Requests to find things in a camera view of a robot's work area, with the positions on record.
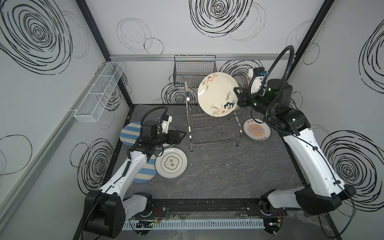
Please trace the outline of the red character plate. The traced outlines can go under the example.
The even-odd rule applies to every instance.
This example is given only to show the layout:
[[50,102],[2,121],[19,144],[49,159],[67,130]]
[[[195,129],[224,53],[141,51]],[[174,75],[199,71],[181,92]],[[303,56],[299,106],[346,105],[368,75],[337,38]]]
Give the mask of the red character plate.
[[233,75],[233,78],[236,80],[239,87],[248,88],[248,75],[237,73]]

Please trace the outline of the cream floral plate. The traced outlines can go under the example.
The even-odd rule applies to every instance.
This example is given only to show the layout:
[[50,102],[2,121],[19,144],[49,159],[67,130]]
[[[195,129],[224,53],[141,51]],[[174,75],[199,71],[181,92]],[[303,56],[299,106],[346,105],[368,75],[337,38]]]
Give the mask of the cream floral plate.
[[198,103],[209,116],[229,115],[237,106],[238,97],[234,88],[236,80],[226,73],[212,73],[206,76],[198,88]]

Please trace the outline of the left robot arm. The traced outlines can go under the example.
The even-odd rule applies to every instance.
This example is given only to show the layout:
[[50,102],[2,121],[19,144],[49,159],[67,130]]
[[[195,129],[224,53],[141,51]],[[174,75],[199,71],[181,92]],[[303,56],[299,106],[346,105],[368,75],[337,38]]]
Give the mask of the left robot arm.
[[135,176],[155,153],[157,146],[178,145],[186,136],[184,131],[160,133],[152,137],[141,134],[127,150],[127,158],[118,171],[98,190],[89,191],[85,197],[84,213],[77,238],[85,232],[116,238],[127,220],[150,209],[149,194],[137,194],[125,199],[125,194]]

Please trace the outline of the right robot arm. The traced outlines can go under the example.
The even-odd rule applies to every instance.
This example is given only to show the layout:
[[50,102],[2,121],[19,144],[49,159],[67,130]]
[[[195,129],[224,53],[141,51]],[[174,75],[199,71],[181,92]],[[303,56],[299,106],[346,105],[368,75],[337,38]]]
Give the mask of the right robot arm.
[[262,204],[268,213],[281,208],[302,209],[310,215],[332,212],[357,191],[333,169],[304,113],[291,108],[292,91],[293,87],[280,79],[269,80],[262,95],[251,87],[234,88],[238,105],[264,115],[265,123],[279,133],[293,163],[306,177],[303,187],[267,192]]

